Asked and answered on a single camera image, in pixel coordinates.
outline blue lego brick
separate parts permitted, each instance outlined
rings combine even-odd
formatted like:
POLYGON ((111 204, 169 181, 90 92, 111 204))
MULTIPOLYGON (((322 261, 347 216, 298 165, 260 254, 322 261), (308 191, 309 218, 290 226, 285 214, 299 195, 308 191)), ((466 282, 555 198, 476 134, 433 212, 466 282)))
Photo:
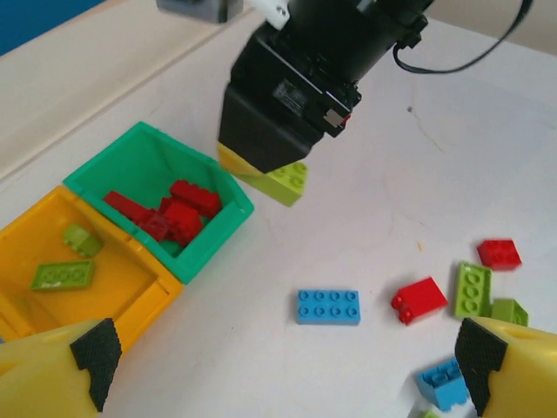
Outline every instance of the blue lego brick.
POLYGON ((359 324, 359 296, 353 290, 298 291, 299 324, 359 324))
POLYGON ((468 401, 468 389, 455 358, 418 373, 415 378, 422 396, 443 412, 468 401))

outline green lego brick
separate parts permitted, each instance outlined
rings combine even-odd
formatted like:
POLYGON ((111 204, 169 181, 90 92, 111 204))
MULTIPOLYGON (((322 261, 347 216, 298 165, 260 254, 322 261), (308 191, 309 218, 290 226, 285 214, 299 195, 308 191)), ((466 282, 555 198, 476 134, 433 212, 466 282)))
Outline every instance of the green lego brick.
POLYGON ((100 239, 78 224, 71 224, 64 230, 64 243, 83 257, 95 257, 103 248, 100 239))
POLYGON ((31 283, 33 290, 69 290, 88 287, 94 264, 92 260, 41 264, 31 283))
POLYGON ((240 174, 237 177, 283 205, 292 206, 304 194, 307 167, 296 162, 263 176, 240 174))
POLYGON ((421 418, 439 418, 439 416, 437 414, 435 414, 433 411, 426 411, 421 416, 421 418))
POLYGON ((491 317, 511 324, 528 326, 528 312, 514 299, 496 299, 491 306, 491 317))
POLYGON ((489 268, 460 263, 454 307, 454 315, 457 318, 489 316, 491 275, 489 268))

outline black rubber pad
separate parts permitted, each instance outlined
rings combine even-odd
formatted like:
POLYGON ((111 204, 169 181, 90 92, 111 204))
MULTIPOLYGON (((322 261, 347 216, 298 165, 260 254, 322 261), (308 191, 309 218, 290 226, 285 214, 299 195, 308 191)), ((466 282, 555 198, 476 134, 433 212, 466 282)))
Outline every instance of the black rubber pad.
POLYGON ((112 319, 107 318, 70 344, 79 370, 91 377, 89 395, 98 412, 103 412, 108 389, 122 355, 120 340, 112 319))
POLYGON ((501 369, 506 352, 507 343, 497 335, 469 318, 462 321, 454 354, 478 416, 483 415, 491 397, 489 374, 501 369))

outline black cable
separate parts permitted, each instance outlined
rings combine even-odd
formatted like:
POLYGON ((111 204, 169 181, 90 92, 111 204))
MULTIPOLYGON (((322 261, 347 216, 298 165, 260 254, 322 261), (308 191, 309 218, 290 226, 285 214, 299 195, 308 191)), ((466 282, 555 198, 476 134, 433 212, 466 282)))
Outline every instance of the black cable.
POLYGON ((493 52, 495 48, 501 45, 514 32, 514 30, 516 30, 516 28, 518 28, 520 24, 524 21, 528 12, 532 8, 533 3, 534 0, 522 0, 519 13, 514 19, 513 24, 511 24, 510 28, 507 30, 507 32, 505 32, 505 34, 487 51, 485 51, 484 53, 482 53, 472 61, 468 62, 467 64, 461 65, 460 67, 456 67, 451 70, 428 70, 427 68, 413 67, 411 65, 408 65, 400 61, 399 52, 401 48, 398 44, 396 44, 393 48, 394 62, 397 63, 397 65, 401 69, 406 70, 408 72, 412 72, 414 74, 453 74, 454 72, 466 70, 467 68, 472 67, 473 65, 477 64, 479 61, 487 57, 490 53, 493 52))

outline white table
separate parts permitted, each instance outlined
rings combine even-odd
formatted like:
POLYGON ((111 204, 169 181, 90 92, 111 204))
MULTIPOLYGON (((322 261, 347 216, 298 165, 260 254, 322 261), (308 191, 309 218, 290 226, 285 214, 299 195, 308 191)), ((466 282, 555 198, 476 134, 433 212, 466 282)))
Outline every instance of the white table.
MULTIPOLYGON (((0 183, 0 224, 138 120, 214 156, 228 71, 257 24, 243 18, 0 183)), ((432 24, 405 57, 460 64, 490 42, 432 24)), ((122 359, 104 418, 406 418, 411 374, 452 355, 459 322, 446 310, 405 327, 389 300, 428 275, 451 300, 454 263, 485 237, 512 237, 524 263, 495 275, 492 297, 557 333, 555 74, 557 58, 513 45, 451 77, 383 59, 347 131, 307 159, 297 205, 245 188, 256 212, 122 359), (360 325, 297 325, 294 292, 314 287, 359 290, 360 325)))

